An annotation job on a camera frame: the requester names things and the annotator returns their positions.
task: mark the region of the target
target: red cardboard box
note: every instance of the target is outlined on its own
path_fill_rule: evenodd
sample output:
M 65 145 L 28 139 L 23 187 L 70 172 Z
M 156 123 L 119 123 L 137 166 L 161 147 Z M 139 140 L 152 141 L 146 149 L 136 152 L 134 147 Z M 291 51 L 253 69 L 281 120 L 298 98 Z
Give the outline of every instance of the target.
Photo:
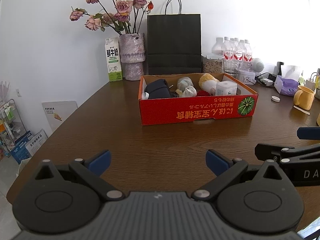
M 211 73 L 220 81 L 236 82 L 236 96 L 206 96 L 192 98 L 163 98 L 142 100 L 141 95 L 151 82 L 165 79 L 172 91 L 177 89 L 177 81 L 182 77 L 191 78 L 196 90 L 200 90 L 199 80 L 203 73 L 146 75 L 142 76 L 139 87 L 139 106 L 142 125 L 193 122 L 197 119 L 226 119 L 252 116 L 256 108 L 258 93 L 228 74 Z

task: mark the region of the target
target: green pumpkin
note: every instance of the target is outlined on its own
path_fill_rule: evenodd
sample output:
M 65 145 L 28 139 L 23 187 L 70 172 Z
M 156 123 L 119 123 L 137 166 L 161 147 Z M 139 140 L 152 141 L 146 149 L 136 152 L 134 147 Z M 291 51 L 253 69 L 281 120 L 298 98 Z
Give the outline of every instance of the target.
M 253 97 L 247 97 L 241 101 L 238 106 L 238 113 L 241 115 L 249 114 L 254 107 L 254 99 Z

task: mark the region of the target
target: gray floor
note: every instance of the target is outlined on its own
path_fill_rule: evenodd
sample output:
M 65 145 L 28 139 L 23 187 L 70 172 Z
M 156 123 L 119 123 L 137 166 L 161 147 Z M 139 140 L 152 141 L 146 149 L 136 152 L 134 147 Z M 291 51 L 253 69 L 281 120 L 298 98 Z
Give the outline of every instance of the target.
M 12 206 L 5 197 L 16 179 L 18 163 L 13 157 L 0 161 L 0 240 L 9 240 L 20 232 L 12 215 Z

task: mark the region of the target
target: bag handle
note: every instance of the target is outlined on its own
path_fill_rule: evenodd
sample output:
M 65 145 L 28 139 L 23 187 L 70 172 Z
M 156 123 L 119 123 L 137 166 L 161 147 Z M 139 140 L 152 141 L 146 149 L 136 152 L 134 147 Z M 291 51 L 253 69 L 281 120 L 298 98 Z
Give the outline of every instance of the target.
M 165 13 L 164 14 L 167 14 L 167 7 L 169 5 L 169 3 L 171 2 L 172 0 L 168 0 L 167 1 L 167 5 L 165 6 Z M 179 14 L 181 14 L 181 9 L 182 9 L 182 3 L 181 3 L 181 0 L 178 0 L 179 2 Z

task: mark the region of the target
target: textured ceramic vase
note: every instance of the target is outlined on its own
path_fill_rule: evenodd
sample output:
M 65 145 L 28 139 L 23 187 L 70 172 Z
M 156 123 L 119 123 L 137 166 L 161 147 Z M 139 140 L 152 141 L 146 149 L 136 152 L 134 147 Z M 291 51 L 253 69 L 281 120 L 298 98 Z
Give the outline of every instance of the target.
M 143 76 L 142 62 L 146 60 L 144 33 L 122 34 L 119 40 L 125 79 L 140 80 L 140 77 Z

